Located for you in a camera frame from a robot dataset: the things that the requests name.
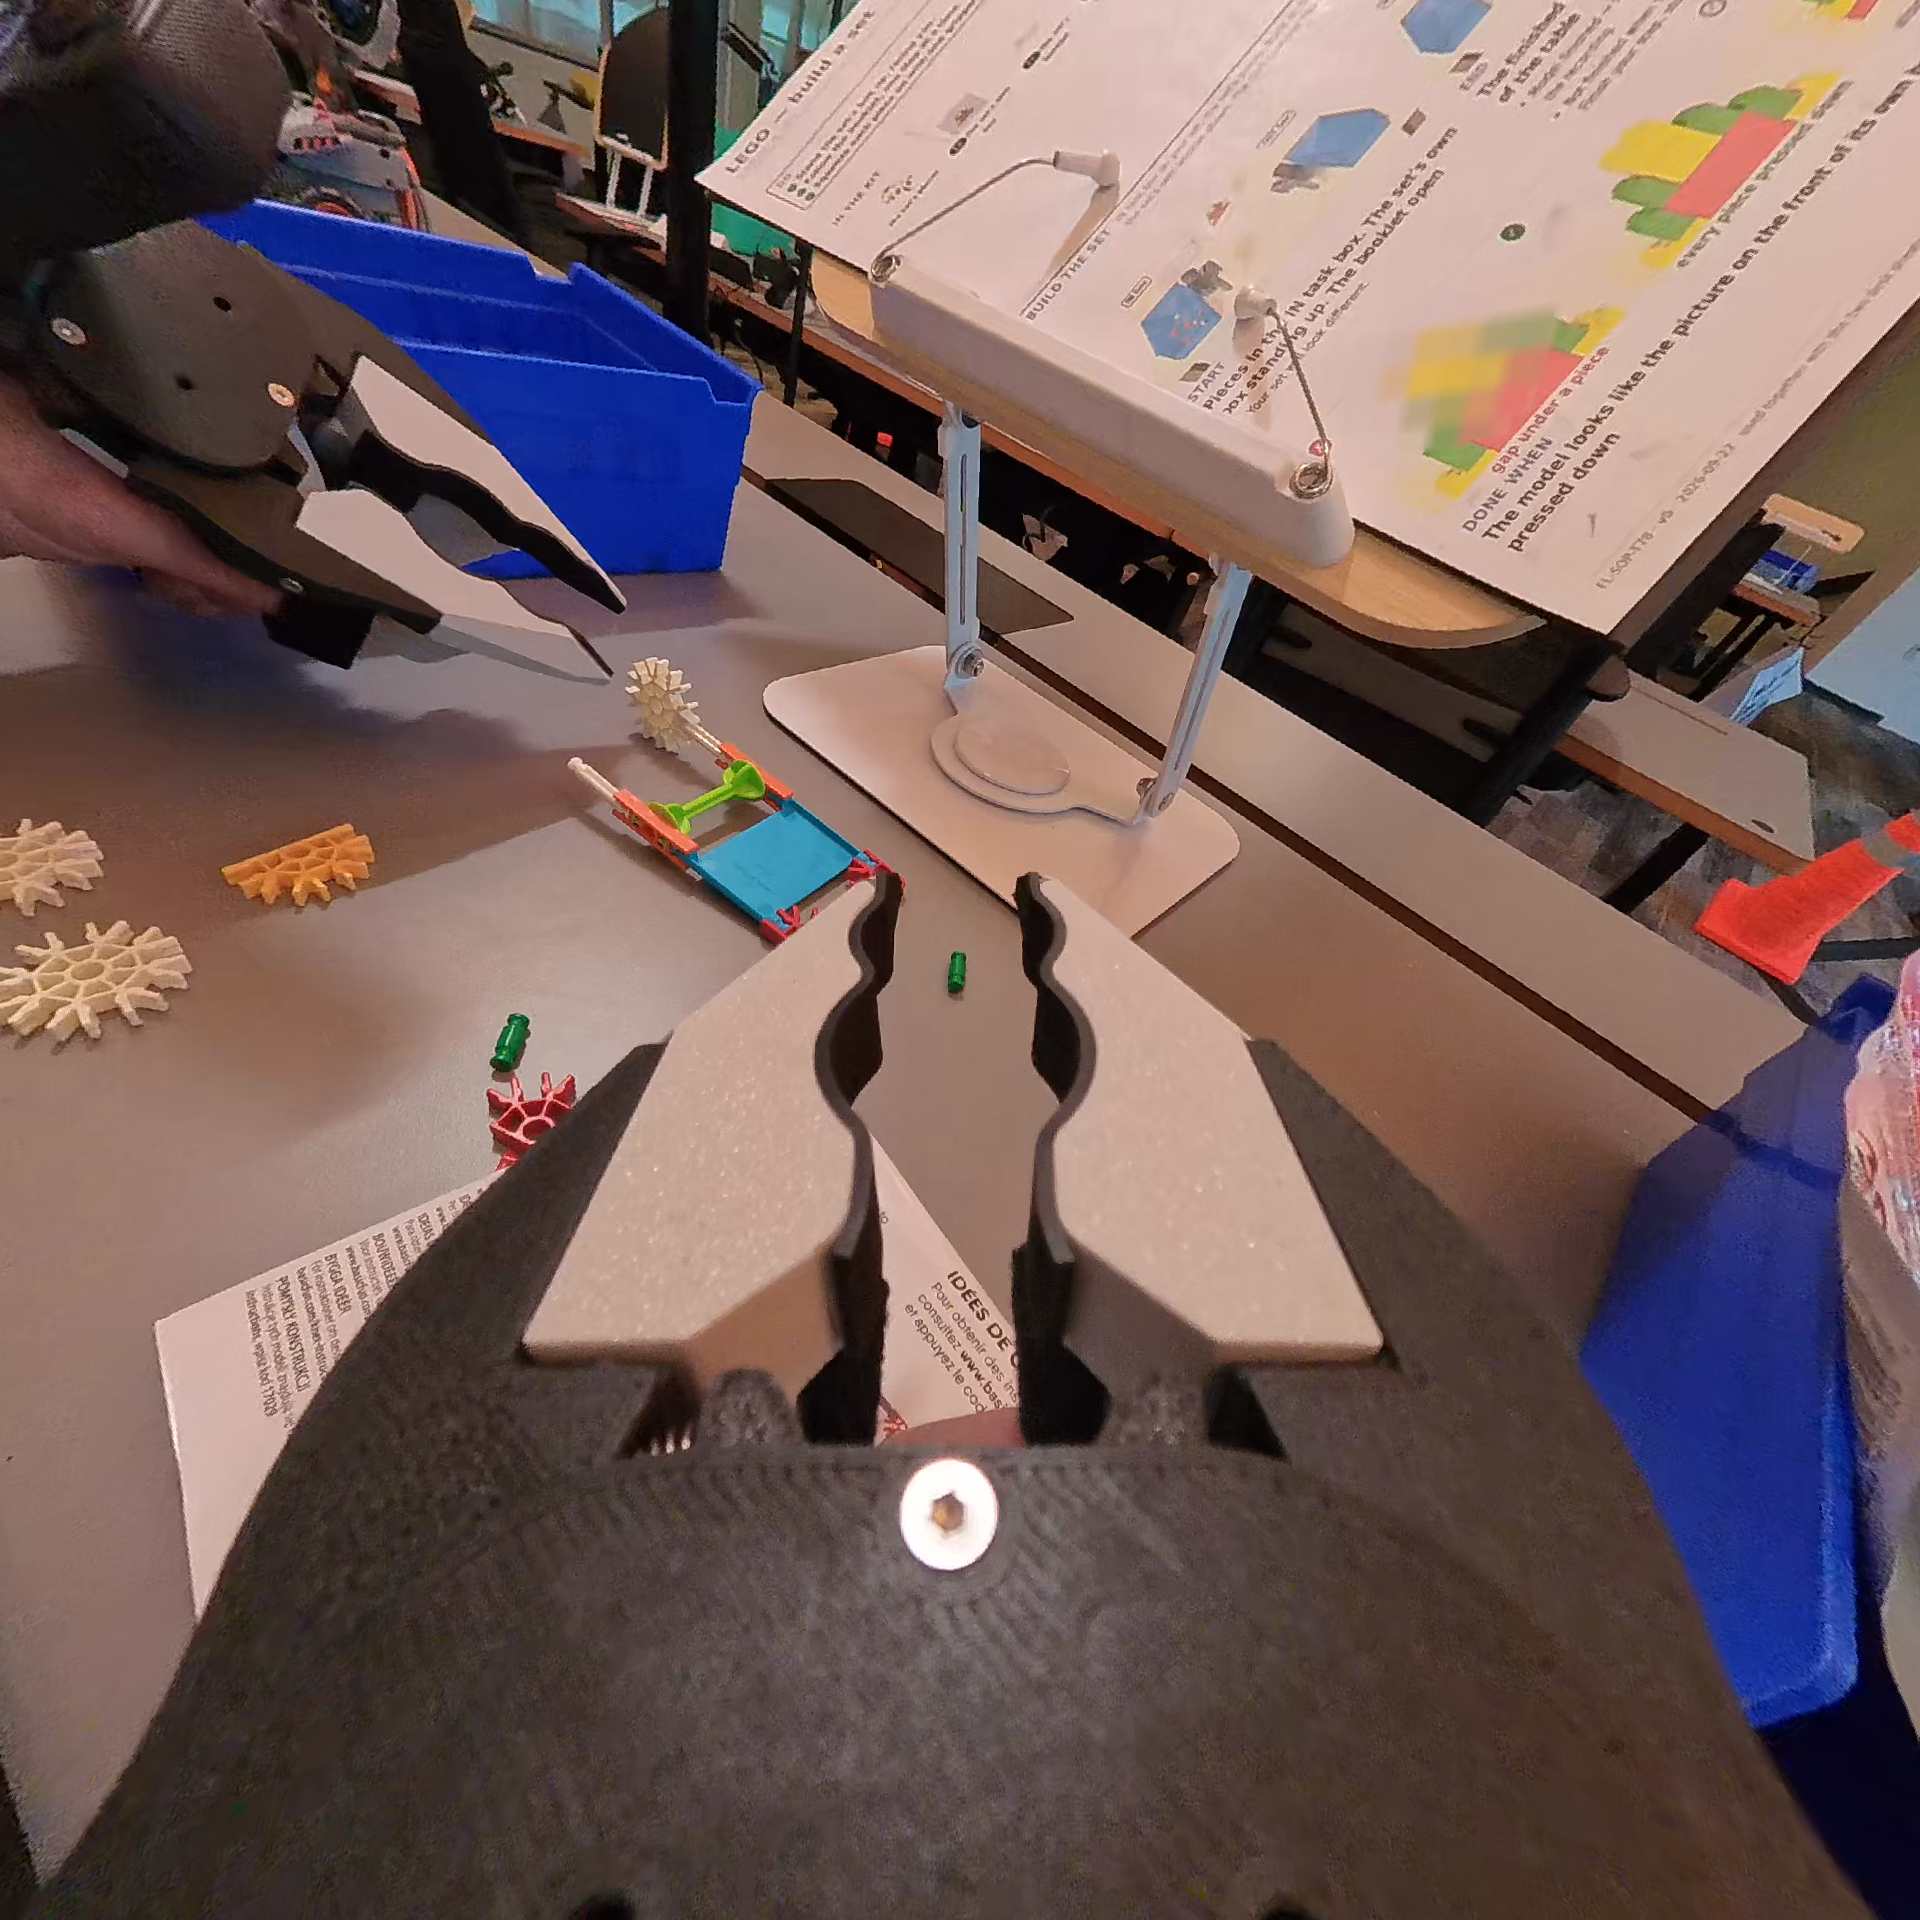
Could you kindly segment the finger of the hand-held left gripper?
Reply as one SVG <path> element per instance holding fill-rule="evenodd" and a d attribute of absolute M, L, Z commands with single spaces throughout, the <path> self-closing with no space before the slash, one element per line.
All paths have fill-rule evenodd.
<path fill-rule="evenodd" d="M 355 483 L 410 518 L 425 496 L 463 518 L 492 549 L 530 558 L 549 577 L 627 612 L 627 589 L 588 561 L 562 518 L 517 476 L 517 462 L 398 373 L 363 354 L 322 425 L 326 483 Z"/>
<path fill-rule="evenodd" d="M 479 652 L 562 681 L 612 674 L 576 629 L 530 612 L 503 587 L 450 565 L 379 494 L 308 494 L 298 532 L 322 536 L 337 561 L 365 565 L 379 587 L 431 612 L 425 629 L 390 612 L 390 624 L 404 629 L 398 652 L 410 659 Z"/>

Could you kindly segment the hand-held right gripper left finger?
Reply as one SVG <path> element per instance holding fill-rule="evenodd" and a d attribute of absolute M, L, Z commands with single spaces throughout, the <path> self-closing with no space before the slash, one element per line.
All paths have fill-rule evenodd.
<path fill-rule="evenodd" d="M 868 1442 L 884 1221 L 854 1100 L 884 1066 L 901 876 L 865 876 L 694 1006 L 529 1316 L 541 1366 L 768 1377 L 812 1442 Z"/>

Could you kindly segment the blue storage bin with tag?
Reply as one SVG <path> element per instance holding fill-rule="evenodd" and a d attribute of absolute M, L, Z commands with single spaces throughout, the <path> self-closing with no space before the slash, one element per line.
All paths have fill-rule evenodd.
<path fill-rule="evenodd" d="M 601 574 L 724 565 L 763 389 L 605 277 L 283 202 L 205 229 L 394 336 Z"/>

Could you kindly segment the colourful construction toy frame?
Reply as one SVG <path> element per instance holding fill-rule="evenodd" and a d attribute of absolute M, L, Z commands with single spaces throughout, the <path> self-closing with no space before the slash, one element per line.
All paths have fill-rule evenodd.
<path fill-rule="evenodd" d="M 795 793 L 750 752 L 715 738 L 672 659 L 635 659 L 627 673 L 627 697 L 652 752 L 710 757 L 710 793 L 686 805 L 645 805 L 582 757 L 573 757 L 566 776 L 612 813 L 619 830 L 672 862 L 703 895 L 730 898 L 763 941 L 792 941 L 834 895 L 890 873 L 868 848 L 854 848 L 812 807 L 802 807 Z"/>

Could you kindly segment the orange half circle connector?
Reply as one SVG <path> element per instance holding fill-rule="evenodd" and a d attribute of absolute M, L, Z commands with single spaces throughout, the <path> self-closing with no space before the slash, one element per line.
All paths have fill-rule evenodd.
<path fill-rule="evenodd" d="M 308 830 L 268 852 L 222 868 L 222 883 L 260 906 L 326 906 L 372 876 L 372 839 L 355 823 Z"/>

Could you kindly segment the person's left hand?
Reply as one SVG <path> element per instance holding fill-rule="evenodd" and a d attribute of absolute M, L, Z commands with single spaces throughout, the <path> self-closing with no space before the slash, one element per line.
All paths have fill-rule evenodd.
<path fill-rule="evenodd" d="M 183 612 L 277 612 L 283 596 L 215 561 L 180 518 L 59 433 L 0 373 L 0 549 L 8 561 L 119 565 Z"/>

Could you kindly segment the grey orange toy robot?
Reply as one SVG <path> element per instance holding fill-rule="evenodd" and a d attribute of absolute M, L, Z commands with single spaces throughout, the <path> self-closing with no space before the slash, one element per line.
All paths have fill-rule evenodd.
<path fill-rule="evenodd" d="M 394 55 L 394 6 L 260 0 L 249 11 L 268 30 L 293 84 L 268 202 L 425 229 L 419 167 L 404 155 L 398 119 L 355 104 L 355 72 L 372 72 Z"/>

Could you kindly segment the white wooden book stand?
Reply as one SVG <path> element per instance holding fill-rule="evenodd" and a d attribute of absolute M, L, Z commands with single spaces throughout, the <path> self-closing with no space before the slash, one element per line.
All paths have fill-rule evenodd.
<path fill-rule="evenodd" d="M 1116 202 L 1109 151 L 1019 155 L 946 210 L 901 229 L 865 269 L 868 336 L 890 363 L 936 377 L 941 420 L 941 561 L 946 645 L 901 645 L 768 681 L 768 719 L 823 757 L 847 787 L 936 841 L 997 898 L 1025 873 L 1071 883 L 1107 920 L 1139 933 L 1238 862 L 1238 830 L 1183 799 L 1249 561 L 1335 565 L 1354 558 L 1354 511 L 1315 420 L 1304 445 L 1268 445 L 1203 420 L 1160 384 L 1062 343 L 1037 320 L 910 269 L 907 245 L 1019 172 L 1089 177 L 1095 210 Z M 1223 536 L 1203 644 L 1160 769 L 1095 732 L 1032 681 L 991 664 L 981 620 L 981 425 L 1025 420 L 1089 472 L 1170 483 L 1174 506 Z"/>

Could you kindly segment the white snowflake connector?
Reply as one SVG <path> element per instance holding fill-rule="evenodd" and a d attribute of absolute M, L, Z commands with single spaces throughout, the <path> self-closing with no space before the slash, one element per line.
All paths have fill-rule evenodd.
<path fill-rule="evenodd" d="M 0 906 L 32 916 L 37 906 L 65 906 L 68 891 L 92 891 L 103 876 L 103 848 L 83 830 L 59 821 L 17 821 L 0 839 Z"/>
<path fill-rule="evenodd" d="M 183 947 L 161 926 L 83 920 L 82 941 L 44 933 L 0 966 L 0 1026 L 9 1035 L 98 1043 L 103 1018 L 141 1026 L 141 1016 L 161 1016 L 191 988 L 191 966 Z"/>

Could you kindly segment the white paper leaflet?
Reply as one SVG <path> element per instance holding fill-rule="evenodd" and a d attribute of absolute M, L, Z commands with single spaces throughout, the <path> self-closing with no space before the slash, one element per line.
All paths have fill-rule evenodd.
<path fill-rule="evenodd" d="M 868 1151 L 868 1176 L 890 1283 L 876 1435 L 892 1437 L 1016 1405 L 1016 1325 L 973 1283 L 884 1145 Z M 215 1585 L 263 1472 L 337 1355 L 492 1178 L 496 1176 L 450 1188 L 154 1325 L 196 1615 Z"/>

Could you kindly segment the plain blue storage bin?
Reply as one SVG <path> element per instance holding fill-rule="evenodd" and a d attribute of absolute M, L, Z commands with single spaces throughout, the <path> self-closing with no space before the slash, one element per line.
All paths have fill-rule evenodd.
<path fill-rule="evenodd" d="M 1845 1355 L 1845 1083 L 1889 988 L 1858 979 L 1659 1145 L 1583 1337 L 1712 1659 L 1866 1914 L 1920 1914 L 1914 1726 L 1866 1620 Z"/>

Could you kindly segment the red orange flat object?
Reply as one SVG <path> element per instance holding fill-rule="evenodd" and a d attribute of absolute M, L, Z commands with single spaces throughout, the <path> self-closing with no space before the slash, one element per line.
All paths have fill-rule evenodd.
<path fill-rule="evenodd" d="M 1881 830 L 1819 852 L 1804 873 L 1772 883 L 1724 883 L 1696 933 L 1776 988 L 1800 988 L 1819 947 L 1881 898 L 1895 876 L 1920 873 L 1920 813 L 1895 813 Z"/>

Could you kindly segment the background table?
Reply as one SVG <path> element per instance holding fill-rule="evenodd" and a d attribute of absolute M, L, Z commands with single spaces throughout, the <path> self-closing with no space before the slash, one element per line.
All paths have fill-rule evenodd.
<path fill-rule="evenodd" d="M 1812 868 L 1812 761 L 1800 752 L 1634 673 L 1620 681 L 1620 697 L 1594 697 L 1569 722 L 1561 738 L 1562 761 L 1681 823 L 1696 823 L 1766 873 Z"/>

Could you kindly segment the clear plastic bag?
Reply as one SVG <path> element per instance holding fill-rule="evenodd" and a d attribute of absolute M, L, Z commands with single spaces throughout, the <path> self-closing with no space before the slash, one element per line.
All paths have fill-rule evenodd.
<path fill-rule="evenodd" d="M 1839 1268 L 1866 1601 L 1889 1686 L 1920 1699 L 1920 958 L 1845 1083 Z"/>

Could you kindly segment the printed instruction sheet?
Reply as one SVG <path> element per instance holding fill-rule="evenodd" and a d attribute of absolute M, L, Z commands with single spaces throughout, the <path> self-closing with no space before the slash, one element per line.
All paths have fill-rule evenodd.
<path fill-rule="evenodd" d="M 1618 629 L 1914 315 L 1914 6 L 854 6 L 703 187 L 927 377 Z"/>

